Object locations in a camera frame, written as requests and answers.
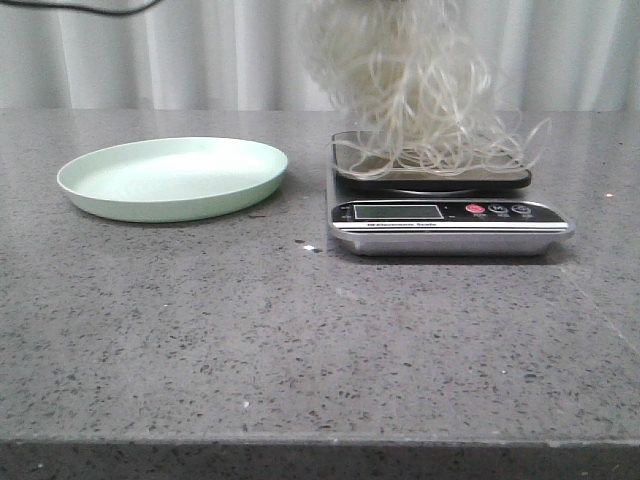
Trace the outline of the translucent white vermicelli bundle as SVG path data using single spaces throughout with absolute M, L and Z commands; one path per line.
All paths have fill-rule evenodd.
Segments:
M 502 174 L 541 157 L 548 121 L 521 135 L 499 116 L 456 2 L 308 1 L 301 29 L 309 75 L 362 128 L 333 143 L 351 157 L 341 174 Z

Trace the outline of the silver digital kitchen scale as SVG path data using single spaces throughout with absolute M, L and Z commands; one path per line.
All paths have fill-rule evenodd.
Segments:
M 366 154 L 376 138 L 366 131 L 332 137 L 328 227 L 357 255 L 531 256 L 574 233 L 565 215 L 523 195 L 532 175 L 511 154 L 440 175 Z

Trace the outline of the light green plastic plate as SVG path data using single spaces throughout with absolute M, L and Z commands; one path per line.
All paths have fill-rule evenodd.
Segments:
M 57 182 L 90 214 L 172 223 L 253 206 L 278 189 L 287 167 L 281 150 L 255 141 L 163 138 L 82 155 L 59 170 Z

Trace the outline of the white pleated curtain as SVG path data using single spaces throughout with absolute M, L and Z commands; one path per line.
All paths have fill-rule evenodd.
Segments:
M 301 64 L 295 1 L 164 1 L 116 17 L 1 10 L 5 108 L 327 110 Z M 520 110 L 635 110 L 635 1 L 462 1 L 497 101 Z

